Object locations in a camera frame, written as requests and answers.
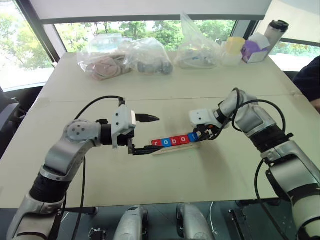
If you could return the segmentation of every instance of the green foliage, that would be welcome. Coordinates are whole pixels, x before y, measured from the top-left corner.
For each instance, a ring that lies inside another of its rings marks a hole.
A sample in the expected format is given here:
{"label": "green foliage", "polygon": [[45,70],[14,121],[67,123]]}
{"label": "green foliage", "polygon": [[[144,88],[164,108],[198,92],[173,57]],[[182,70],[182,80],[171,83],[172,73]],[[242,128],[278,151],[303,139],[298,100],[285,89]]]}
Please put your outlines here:
{"label": "green foliage", "polygon": [[147,24],[144,21],[124,21],[120,30],[123,30],[125,37],[133,40],[143,39],[147,36]]}
{"label": "green foliage", "polygon": [[320,47],[280,41],[274,46],[270,54],[290,54],[297,57],[315,58],[320,55]]}
{"label": "green foliage", "polygon": [[51,61],[26,21],[0,14],[0,48],[26,69],[49,68]]}
{"label": "green foliage", "polygon": [[200,31],[208,39],[212,41],[220,40],[221,42],[227,41],[235,25],[233,20],[204,20],[195,21]]}
{"label": "green foliage", "polygon": [[107,28],[105,29],[99,29],[98,31],[95,32],[95,35],[99,34],[121,34],[124,36],[124,31],[118,30],[118,29],[113,29],[113,28]]}
{"label": "green foliage", "polygon": [[68,52],[80,52],[88,44],[91,25],[88,23],[56,24],[56,28]]}
{"label": "green foliage", "polygon": [[179,48],[184,36],[180,21],[155,21],[152,37],[162,43],[167,51]]}

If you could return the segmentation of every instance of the clear plastic bag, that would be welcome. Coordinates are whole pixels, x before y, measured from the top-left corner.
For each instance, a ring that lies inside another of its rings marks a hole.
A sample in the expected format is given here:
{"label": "clear plastic bag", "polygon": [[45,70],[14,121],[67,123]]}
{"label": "clear plastic bag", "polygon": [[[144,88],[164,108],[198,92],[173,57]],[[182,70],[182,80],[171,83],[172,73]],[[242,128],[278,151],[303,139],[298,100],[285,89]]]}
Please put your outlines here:
{"label": "clear plastic bag", "polygon": [[119,50],[125,41],[121,34],[100,34],[86,48],[77,52],[77,63],[81,69],[96,80],[104,80],[126,74],[130,68],[124,64],[126,53]]}
{"label": "clear plastic bag", "polygon": [[153,37],[124,42],[120,49],[126,52],[124,64],[139,73],[168,75],[173,71],[164,46]]}
{"label": "clear plastic bag", "polygon": [[211,69],[220,61],[220,45],[207,39],[190,17],[181,14],[184,39],[174,64],[182,69]]}

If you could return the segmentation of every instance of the purple box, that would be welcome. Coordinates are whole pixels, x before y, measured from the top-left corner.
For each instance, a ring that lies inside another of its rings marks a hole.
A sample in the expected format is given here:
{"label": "purple box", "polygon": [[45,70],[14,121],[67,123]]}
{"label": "purple box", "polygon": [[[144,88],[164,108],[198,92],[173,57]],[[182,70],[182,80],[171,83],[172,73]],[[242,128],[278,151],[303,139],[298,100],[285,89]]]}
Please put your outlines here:
{"label": "purple box", "polygon": [[247,64],[251,64],[263,61],[268,55],[268,49],[260,49],[258,44],[254,41],[246,40],[242,47],[241,53],[242,59]]}

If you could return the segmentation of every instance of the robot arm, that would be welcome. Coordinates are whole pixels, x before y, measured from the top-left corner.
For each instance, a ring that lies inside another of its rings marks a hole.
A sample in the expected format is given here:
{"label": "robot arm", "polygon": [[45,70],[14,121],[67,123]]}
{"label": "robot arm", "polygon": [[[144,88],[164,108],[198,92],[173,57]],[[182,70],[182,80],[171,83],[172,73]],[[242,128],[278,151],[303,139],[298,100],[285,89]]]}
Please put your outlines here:
{"label": "robot arm", "polygon": [[106,119],[89,122],[77,119],[63,130],[60,140],[49,150],[31,190],[24,197],[9,230],[7,240],[56,239],[62,218],[65,193],[81,166],[86,153],[101,145],[128,146],[133,155],[151,154],[161,147],[133,145],[136,121],[147,123],[159,118],[135,114],[124,104]]}
{"label": "robot arm", "polygon": [[238,106],[257,98],[244,91],[232,91],[215,110],[189,113],[199,140],[214,140],[236,113],[235,123],[260,151],[269,166],[266,176],[275,193],[291,201],[300,240],[320,236],[320,171],[294,142],[285,135],[258,102]]}

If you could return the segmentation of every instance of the table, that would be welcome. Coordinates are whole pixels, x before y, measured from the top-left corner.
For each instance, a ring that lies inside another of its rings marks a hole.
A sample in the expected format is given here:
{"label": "table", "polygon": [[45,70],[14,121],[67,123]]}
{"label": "table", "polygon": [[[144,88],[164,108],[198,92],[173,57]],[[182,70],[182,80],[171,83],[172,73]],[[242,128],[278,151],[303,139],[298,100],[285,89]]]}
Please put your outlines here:
{"label": "table", "polygon": [[[235,69],[219,67],[216,69],[217,73],[214,69],[209,70],[215,76],[211,80],[206,80],[210,77],[207,71],[175,69],[176,73],[168,76],[172,82],[162,76],[151,76],[150,81],[147,81],[146,76],[139,78],[139,75],[129,73],[111,79],[110,84],[109,80],[97,82],[80,74],[71,66],[72,59],[75,62],[73,54],[67,54],[61,59],[0,161],[0,208],[19,207],[32,186],[46,153],[61,137],[64,126],[88,101],[101,95],[124,96],[126,104],[136,113],[147,113],[160,118],[157,122],[137,124],[133,141],[137,147],[142,147],[157,137],[190,132],[192,128],[189,111],[215,108],[234,87],[251,94],[259,93],[259,98],[272,101],[283,110],[287,132],[294,133],[295,137],[292,139],[320,167],[320,115],[270,59],[255,64],[265,75],[254,80],[251,78],[258,73],[242,69],[253,71],[254,65],[243,64]],[[62,81],[59,76],[63,70],[68,70],[70,75],[74,72],[77,79],[65,78]],[[232,81],[216,78],[218,75],[223,76],[223,71],[228,76],[236,76],[238,71],[238,79]],[[183,81],[179,76],[186,77],[185,85],[182,85]],[[66,89],[71,86],[74,89],[66,94]],[[136,92],[130,91],[130,86],[134,86]],[[90,121],[111,119],[116,108],[117,101],[102,100],[90,107],[83,118]],[[281,125],[277,112],[268,105],[265,108]],[[197,145],[198,148],[144,156],[128,155],[126,147],[116,150],[111,146],[91,149],[87,154],[84,206],[256,198],[254,174],[260,155],[244,134],[230,127],[217,140]],[[265,177],[266,169],[263,166],[258,179],[260,195],[272,198],[276,195]],[[79,206],[81,187],[82,169],[78,171],[68,190],[68,207]]]}
{"label": "table", "polygon": [[[169,55],[173,60],[175,52]],[[269,57],[264,62],[242,62],[237,67],[206,70],[176,67],[171,75],[131,72],[97,81],[84,75],[74,53],[67,53],[38,97],[51,102],[88,102],[119,94],[127,100],[225,98],[237,86],[256,96],[301,94]]]}

